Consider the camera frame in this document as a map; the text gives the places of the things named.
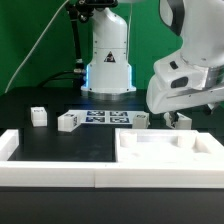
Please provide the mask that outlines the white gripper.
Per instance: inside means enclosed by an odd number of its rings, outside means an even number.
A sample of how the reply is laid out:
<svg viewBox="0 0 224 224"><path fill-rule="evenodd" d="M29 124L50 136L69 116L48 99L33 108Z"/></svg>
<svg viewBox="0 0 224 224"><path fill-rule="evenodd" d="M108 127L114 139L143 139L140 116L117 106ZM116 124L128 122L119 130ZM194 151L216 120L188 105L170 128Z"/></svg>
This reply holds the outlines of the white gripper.
<svg viewBox="0 0 224 224"><path fill-rule="evenodd" d="M224 101L224 77L221 67L203 68L176 63L156 63L149 82L146 102L154 114L169 112L175 128L177 111Z"/></svg>

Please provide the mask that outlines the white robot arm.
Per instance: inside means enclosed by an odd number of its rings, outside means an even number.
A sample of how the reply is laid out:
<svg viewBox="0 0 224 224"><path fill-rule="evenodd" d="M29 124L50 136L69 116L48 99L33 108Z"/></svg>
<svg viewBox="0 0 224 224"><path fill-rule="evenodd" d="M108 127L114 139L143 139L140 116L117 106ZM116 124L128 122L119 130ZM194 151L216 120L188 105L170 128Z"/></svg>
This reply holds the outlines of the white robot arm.
<svg viewBox="0 0 224 224"><path fill-rule="evenodd" d="M133 93L127 59L127 24L105 0L84 3L93 12L93 57L81 90L98 99L115 100ZM173 127L178 111L224 101L224 0L159 0L159 15L183 44L154 64L146 103Z"/></svg>

